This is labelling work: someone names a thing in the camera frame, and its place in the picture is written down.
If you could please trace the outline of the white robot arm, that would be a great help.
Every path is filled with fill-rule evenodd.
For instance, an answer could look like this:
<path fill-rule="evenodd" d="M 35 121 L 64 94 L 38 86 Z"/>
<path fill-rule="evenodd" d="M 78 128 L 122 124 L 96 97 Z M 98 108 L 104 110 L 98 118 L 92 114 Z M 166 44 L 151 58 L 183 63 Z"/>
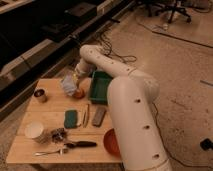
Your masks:
<path fill-rule="evenodd" d="M 112 77 L 107 101 L 125 171 L 172 171 L 150 104 L 159 94 L 151 75 L 108 58 L 101 46 L 80 47 L 75 71 L 82 78 L 93 66 Z"/>

